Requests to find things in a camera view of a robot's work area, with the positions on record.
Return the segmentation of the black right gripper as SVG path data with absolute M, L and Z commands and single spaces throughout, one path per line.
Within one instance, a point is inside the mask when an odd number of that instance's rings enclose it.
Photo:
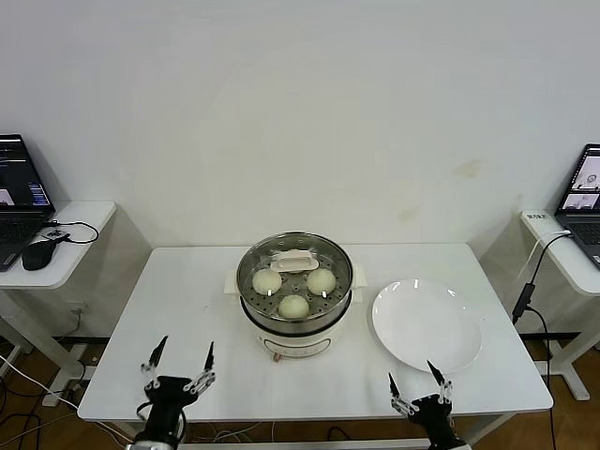
M 453 384 L 429 360 L 427 365 L 439 385 L 439 395 L 421 397 L 409 402 L 400 394 L 392 374 L 388 373 L 391 406 L 425 430 L 430 448 L 459 448 L 463 445 L 463 441 L 454 431 L 449 418 Z

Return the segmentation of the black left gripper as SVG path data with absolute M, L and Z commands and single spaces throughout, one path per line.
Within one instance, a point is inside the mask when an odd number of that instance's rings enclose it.
M 181 442 L 187 428 L 184 408 L 196 401 L 195 394 L 204 393 L 216 380 L 214 343 L 210 344 L 202 372 L 192 380 L 158 376 L 158 363 L 167 340 L 168 336 L 164 336 L 149 360 L 141 364 L 147 400 L 139 406 L 139 417 L 144 423 L 140 442 Z

